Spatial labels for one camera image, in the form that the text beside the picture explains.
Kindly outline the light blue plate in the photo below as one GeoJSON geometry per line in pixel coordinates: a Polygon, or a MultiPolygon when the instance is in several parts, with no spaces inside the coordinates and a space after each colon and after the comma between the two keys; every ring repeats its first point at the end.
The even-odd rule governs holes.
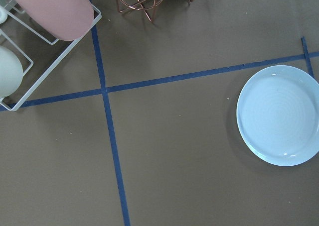
{"type": "Polygon", "coordinates": [[[262,69],[242,88],[236,119],[257,157],[277,166],[302,164],[319,151],[319,84],[296,67],[262,69]]]}

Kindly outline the pink cup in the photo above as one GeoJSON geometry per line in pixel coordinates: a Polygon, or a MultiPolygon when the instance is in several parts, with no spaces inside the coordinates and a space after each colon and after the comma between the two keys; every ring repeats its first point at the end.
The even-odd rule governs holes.
{"type": "Polygon", "coordinates": [[[89,0],[15,1],[41,27],[64,41],[84,36],[94,20],[94,10],[89,0]]]}

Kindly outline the pale green cup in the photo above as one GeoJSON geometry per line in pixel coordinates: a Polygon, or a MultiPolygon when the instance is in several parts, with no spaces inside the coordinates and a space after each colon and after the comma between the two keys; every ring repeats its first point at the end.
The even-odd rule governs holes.
{"type": "Polygon", "coordinates": [[[18,57],[5,47],[0,47],[0,97],[14,93],[22,83],[23,69],[18,57]]]}

